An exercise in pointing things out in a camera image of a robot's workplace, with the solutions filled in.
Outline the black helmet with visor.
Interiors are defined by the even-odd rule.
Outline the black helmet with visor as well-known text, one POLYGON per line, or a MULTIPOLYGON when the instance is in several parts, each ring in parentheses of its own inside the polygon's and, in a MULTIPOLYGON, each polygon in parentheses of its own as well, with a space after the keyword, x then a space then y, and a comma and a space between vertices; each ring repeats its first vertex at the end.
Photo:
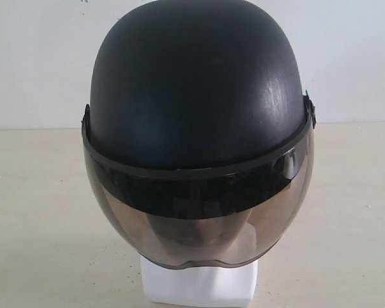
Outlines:
POLYGON ((96 57, 81 133, 116 231, 171 270, 236 268, 296 216, 314 106, 278 23, 248 1, 152 1, 96 57))

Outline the white mannequin head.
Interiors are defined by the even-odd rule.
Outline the white mannequin head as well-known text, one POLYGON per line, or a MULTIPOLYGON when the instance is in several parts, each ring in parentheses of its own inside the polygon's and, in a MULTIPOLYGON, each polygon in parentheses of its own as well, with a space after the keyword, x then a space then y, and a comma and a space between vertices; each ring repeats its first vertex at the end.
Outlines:
POLYGON ((258 262, 222 268, 166 269, 141 257, 142 287, 155 303, 190 307, 246 307, 257 284, 258 262))

